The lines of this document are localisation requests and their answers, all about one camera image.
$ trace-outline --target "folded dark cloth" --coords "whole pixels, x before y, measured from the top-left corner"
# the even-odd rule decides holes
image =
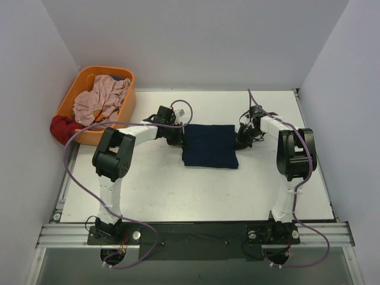
[[[237,169],[235,138],[234,125],[188,125],[182,160],[185,166]]]

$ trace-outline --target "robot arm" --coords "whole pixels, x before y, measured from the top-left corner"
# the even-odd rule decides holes
[[[271,113],[271,115],[275,118],[267,116],[257,106],[251,107],[246,116],[248,121],[240,123],[235,149],[252,147],[252,143],[265,134],[277,140],[277,170],[283,177],[271,214],[275,221],[291,223],[293,221],[295,186],[307,177],[309,162],[303,145],[294,130],[276,120],[279,118],[277,114]],[[310,151],[314,171],[316,169],[314,133],[307,128],[297,128],[297,130]]]
[[[169,145],[183,144],[183,129],[168,129],[155,126],[181,125],[180,117],[183,110],[173,111],[160,106],[156,115],[142,121],[143,126],[132,126],[124,129],[106,128],[93,156],[93,166],[99,177],[100,198],[115,214],[121,216],[120,194],[122,178],[131,167],[134,147],[146,141],[157,138],[166,138]],[[117,152],[110,148],[119,147]],[[117,224],[121,219],[111,215],[103,205],[100,205],[95,222],[96,228],[113,236]]]

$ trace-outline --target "orange basket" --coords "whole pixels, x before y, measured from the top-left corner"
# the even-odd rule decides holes
[[[55,115],[72,117],[72,108],[74,107],[75,98],[83,91],[91,91],[94,86],[95,77],[97,75],[110,75],[119,78],[129,78],[131,80],[131,85],[129,86],[128,92],[125,96],[123,105],[119,110],[118,122],[129,122],[133,110],[136,105],[136,94],[135,94],[135,76],[133,73],[124,68],[108,67],[108,66],[90,66],[82,70],[77,79],[75,79],[69,92],[67,93],[65,99],[63,100],[61,106],[59,107]],[[125,128],[125,125],[110,125],[112,128]],[[103,131],[84,131],[83,134],[79,135],[75,140],[80,144],[88,145],[98,145],[100,138],[103,135]]]

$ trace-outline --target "gray wall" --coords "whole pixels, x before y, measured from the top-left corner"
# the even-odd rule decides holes
[[[300,87],[348,0],[43,0],[76,63],[139,88]]]
[[[64,174],[50,120],[77,73],[40,1],[0,1],[0,67],[0,284],[20,285]]]
[[[351,0],[300,90],[306,123],[366,284],[380,282],[380,2]]]

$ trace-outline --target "white tabletop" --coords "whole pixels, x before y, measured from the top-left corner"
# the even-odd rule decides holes
[[[256,100],[285,121],[304,127],[292,91],[256,91]],[[140,122],[185,99],[194,109],[192,123],[233,124],[238,130],[240,115],[248,110],[246,91],[138,92],[132,122]],[[176,108],[188,109],[178,103]],[[74,176],[95,194],[99,183],[91,160],[95,147],[81,145]],[[165,139],[145,142],[135,148],[129,172],[122,182],[123,216],[142,221],[227,221],[266,220],[272,209],[281,175],[276,167],[277,141],[265,136],[252,148],[237,151],[237,170],[185,167],[182,149],[170,147]],[[84,222],[96,215],[99,203],[72,181],[68,187],[61,222]],[[319,169],[303,187],[297,204],[299,219],[333,219],[327,191]]]

